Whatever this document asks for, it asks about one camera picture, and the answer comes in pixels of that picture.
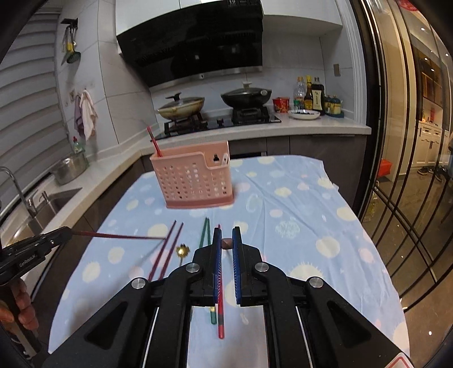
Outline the left hand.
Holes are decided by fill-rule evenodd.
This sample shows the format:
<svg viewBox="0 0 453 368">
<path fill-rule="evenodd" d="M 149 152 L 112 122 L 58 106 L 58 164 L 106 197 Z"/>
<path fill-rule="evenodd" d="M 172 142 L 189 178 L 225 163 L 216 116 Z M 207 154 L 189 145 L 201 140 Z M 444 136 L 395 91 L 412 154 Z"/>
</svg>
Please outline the left hand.
<svg viewBox="0 0 453 368">
<path fill-rule="evenodd" d="M 31 305 L 30 295 L 23 280 L 20 278 L 11 285 L 16 304 L 20 310 L 18 319 L 27 330 L 37 330 L 39 322 L 36 317 L 35 309 Z"/>
</svg>

